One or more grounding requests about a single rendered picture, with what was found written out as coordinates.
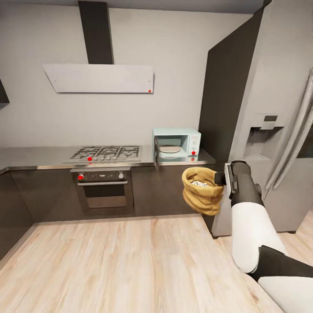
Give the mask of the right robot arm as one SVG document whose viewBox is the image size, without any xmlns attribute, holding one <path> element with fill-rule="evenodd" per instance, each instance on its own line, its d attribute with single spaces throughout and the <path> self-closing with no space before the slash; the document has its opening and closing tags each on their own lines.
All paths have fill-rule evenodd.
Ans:
<svg viewBox="0 0 313 313">
<path fill-rule="evenodd" d="M 284 313 L 313 313 L 313 266 L 289 257 L 275 231 L 259 184 L 243 160 L 225 163 L 215 184 L 227 186 L 232 207 L 232 258 Z"/>
</svg>

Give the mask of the popcorn bag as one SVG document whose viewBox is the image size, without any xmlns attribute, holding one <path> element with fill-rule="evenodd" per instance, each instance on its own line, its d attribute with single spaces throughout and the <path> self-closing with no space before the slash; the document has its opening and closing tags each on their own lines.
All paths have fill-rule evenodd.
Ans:
<svg viewBox="0 0 313 313">
<path fill-rule="evenodd" d="M 215 216 L 220 211 L 224 185 L 215 184 L 216 171 L 205 167 L 190 167 L 182 175 L 186 203 L 202 214 Z M 199 183 L 194 184 L 194 182 Z"/>
</svg>

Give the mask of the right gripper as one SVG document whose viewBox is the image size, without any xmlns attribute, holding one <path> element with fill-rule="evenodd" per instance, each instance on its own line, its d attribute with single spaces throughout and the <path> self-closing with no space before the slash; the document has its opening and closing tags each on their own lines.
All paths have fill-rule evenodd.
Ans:
<svg viewBox="0 0 313 313">
<path fill-rule="evenodd" d="M 222 184 L 226 185 L 226 178 L 225 178 L 225 173 L 215 173 L 215 178 L 214 178 L 214 183 L 215 184 Z"/>
</svg>

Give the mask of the microwave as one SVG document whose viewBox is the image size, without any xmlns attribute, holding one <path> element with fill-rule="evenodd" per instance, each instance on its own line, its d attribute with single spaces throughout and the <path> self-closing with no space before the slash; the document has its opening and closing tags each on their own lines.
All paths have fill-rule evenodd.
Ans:
<svg viewBox="0 0 313 313">
<path fill-rule="evenodd" d="M 201 133 L 192 127 L 153 128 L 154 164 L 159 172 L 159 157 L 197 156 Z"/>
</svg>

